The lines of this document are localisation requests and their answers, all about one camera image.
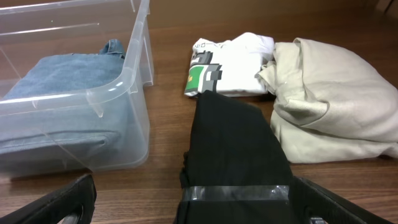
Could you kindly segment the blue denim jeans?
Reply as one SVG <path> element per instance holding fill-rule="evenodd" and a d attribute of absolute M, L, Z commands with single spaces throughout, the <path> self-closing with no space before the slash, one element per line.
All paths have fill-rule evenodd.
<path fill-rule="evenodd" d="M 44 57 L 4 96 L 10 104 L 20 98 L 53 96 L 67 91 L 106 85 L 120 76 L 125 50 L 109 40 L 97 54 L 64 54 Z M 99 117 L 89 106 L 57 108 L 1 118 L 1 124 L 19 131 L 1 135 L 1 153 L 39 152 L 64 147 L 75 155 L 95 155 L 120 149 L 127 132 L 129 98 L 119 96 L 102 105 Z"/>

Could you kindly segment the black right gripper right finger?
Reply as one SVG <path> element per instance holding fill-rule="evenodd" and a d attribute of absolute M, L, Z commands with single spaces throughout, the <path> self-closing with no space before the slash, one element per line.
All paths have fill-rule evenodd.
<path fill-rule="evenodd" d="M 302 177 L 292 179 L 290 206 L 300 223 L 392 224 Z"/>

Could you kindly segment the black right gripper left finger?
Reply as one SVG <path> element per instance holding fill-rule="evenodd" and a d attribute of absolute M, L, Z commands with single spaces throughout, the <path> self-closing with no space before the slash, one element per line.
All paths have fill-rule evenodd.
<path fill-rule="evenodd" d="M 92 175 L 74 182 L 1 218 L 2 224 L 90 223 L 95 210 L 96 188 Z"/>

